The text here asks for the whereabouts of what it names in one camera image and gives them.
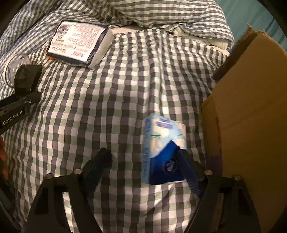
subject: blue carton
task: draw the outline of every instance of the blue carton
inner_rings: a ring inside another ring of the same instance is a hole
[[[185,125],[156,114],[146,119],[141,181],[150,185],[183,181],[175,155],[186,149]]]

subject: human hand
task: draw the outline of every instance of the human hand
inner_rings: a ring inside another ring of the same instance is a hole
[[[4,149],[4,140],[0,136],[0,176],[2,175],[5,180],[8,180],[8,165],[7,165],[7,153]]]

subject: teal wall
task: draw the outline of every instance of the teal wall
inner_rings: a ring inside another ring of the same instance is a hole
[[[247,23],[255,30],[265,30],[285,50],[287,39],[281,28],[257,0],[216,0],[222,7],[235,41],[245,32]]]

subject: finger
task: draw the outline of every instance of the finger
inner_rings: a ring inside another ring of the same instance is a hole
[[[7,166],[3,166],[2,174],[3,174],[3,177],[4,177],[5,180],[9,179],[9,177],[8,177],[8,167]]]
[[[0,136],[0,146],[1,147],[4,147],[5,146],[5,144],[4,144],[4,140],[3,140],[3,138]]]
[[[2,159],[4,162],[7,160],[7,153],[3,147],[0,147],[0,159]]]

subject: printed label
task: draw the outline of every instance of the printed label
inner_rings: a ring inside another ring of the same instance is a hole
[[[176,165],[174,158],[168,160],[164,165],[164,171],[167,174],[174,173],[176,171],[176,169],[177,169],[177,165]]]
[[[150,119],[147,118],[146,119],[146,133],[148,133],[151,130],[151,128],[152,128],[152,124],[150,122]]]
[[[10,121],[16,119],[17,117],[19,117],[21,115],[23,115],[23,111],[20,111],[19,113],[15,114],[15,115],[9,117],[7,120],[3,121],[3,125],[8,124]]]
[[[148,160],[150,159],[149,157],[149,148],[144,148],[143,150],[143,166],[142,166],[142,173],[143,173],[143,176],[146,176],[147,175],[147,172],[148,172]]]
[[[169,122],[168,119],[160,118],[159,121],[156,121],[156,125],[158,127],[166,128],[166,129],[172,129],[173,125]]]
[[[85,62],[104,30],[93,24],[63,22],[58,27],[48,52]]]

